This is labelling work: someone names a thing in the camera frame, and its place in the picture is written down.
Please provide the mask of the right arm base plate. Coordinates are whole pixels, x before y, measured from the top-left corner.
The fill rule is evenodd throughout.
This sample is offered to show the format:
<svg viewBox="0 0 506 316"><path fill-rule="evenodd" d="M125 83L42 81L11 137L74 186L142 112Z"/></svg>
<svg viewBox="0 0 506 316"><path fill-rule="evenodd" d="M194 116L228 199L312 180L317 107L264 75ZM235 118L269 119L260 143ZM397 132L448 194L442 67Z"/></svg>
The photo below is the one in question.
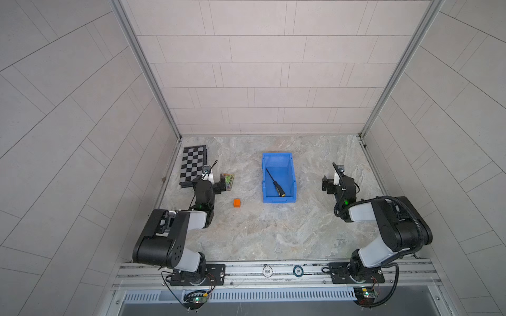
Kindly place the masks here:
<svg viewBox="0 0 506 316"><path fill-rule="evenodd" d="M333 284L372 284L385 283L382 270L363 267L345 262L333 262L322 268L324 274L330 275Z"/></svg>

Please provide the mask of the black yellow screwdriver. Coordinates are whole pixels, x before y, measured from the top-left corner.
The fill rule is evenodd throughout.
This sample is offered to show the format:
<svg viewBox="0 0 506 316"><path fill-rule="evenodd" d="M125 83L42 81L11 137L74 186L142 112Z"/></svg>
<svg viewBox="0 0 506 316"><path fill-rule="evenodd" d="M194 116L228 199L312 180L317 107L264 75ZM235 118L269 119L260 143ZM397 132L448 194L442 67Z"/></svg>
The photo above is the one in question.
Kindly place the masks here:
<svg viewBox="0 0 506 316"><path fill-rule="evenodd" d="M282 198L286 197L286 193L285 191L283 190L283 188L279 185L279 183L273 178L273 176L271 175L270 171L268 169L266 169L266 172L267 174L270 176L272 182L273 182L273 185L275 187L275 190L276 192L278 193L278 195Z"/></svg>

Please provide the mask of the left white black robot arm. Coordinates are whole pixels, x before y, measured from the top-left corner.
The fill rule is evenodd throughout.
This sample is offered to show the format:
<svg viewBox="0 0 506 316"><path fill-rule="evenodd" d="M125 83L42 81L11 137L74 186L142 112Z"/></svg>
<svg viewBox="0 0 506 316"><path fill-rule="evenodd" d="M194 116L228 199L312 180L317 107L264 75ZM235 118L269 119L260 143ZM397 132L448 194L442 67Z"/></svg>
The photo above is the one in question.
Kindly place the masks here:
<svg viewBox="0 0 506 316"><path fill-rule="evenodd" d="M192 182L195 204L187 210L154 209L148 218L133 249L133 262L167 267L196 275L206 274L205 255L185 247L190 230L210 226L215 208L215 197L226 191L225 176L217 183L209 175L199 176Z"/></svg>

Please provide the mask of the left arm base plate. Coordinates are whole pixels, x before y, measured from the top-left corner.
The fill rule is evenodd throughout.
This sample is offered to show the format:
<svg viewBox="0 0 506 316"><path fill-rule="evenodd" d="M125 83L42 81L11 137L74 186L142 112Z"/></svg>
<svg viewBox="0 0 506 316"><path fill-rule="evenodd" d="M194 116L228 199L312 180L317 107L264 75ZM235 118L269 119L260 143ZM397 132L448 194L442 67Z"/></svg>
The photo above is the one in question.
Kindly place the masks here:
<svg viewBox="0 0 506 316"><path fill-rule="evenodd" d="M222 286L224 284L225 270L225 264L206 264L204 269L199 269L196 272L174 270L169 283L173 287Z"/></svg>

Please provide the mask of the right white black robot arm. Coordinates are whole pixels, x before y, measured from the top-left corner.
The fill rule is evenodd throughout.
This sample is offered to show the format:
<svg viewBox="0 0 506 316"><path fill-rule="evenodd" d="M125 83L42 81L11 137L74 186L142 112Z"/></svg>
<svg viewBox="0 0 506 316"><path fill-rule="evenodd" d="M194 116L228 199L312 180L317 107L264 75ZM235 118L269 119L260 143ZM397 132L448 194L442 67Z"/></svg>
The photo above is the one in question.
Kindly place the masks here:
<svg viewBox="0 0 506 316"><path fill-rule="evenodd" d="M324 177L322 189L334 196L334 215L346 223L372 222L379 236L369 245L355 250L349 264L335 274L350 277L356 283L373 279L374 273L395 260L418 252L433 241L433 234L419 212L404 196L378 196L357 200L358 185L346 175Z"/></svg>

